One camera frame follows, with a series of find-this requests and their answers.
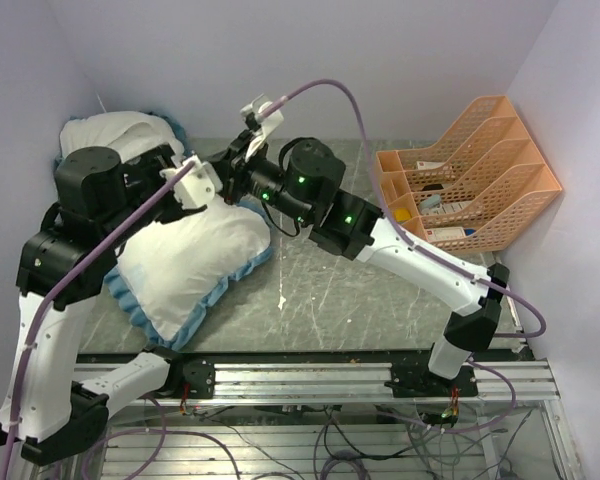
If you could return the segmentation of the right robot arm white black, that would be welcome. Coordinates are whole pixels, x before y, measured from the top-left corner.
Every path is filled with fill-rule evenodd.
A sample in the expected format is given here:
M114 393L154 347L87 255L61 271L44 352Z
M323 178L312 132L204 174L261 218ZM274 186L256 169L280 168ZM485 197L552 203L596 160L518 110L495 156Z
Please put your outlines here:
M252 138L245 130L207 159L222 183L225 202L235 204L250 195L264 209L289 217L296 230L309 229L320 249L387 270L443 301L451 315L420 380L428 393L445 394L463 364L490 346L508 268L472 264L393 225L380 208L342 189L346 166L321 141L293 139L271 162L266 145L248 151Z

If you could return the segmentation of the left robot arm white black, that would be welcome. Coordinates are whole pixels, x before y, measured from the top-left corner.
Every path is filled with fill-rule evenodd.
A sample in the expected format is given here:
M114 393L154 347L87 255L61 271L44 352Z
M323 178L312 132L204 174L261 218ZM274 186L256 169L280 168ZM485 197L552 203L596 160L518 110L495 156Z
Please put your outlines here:
M166 144L129 161L108 147L78 149L54 182L58 198L21 251L19 337L0 408L0 446L19 447L37 466L92 447L134 400L182 389L178 360L162 347L95 379L78 381L74 369L86 320L128 241L152 223L202 212L219 187L208 164L176 162Z

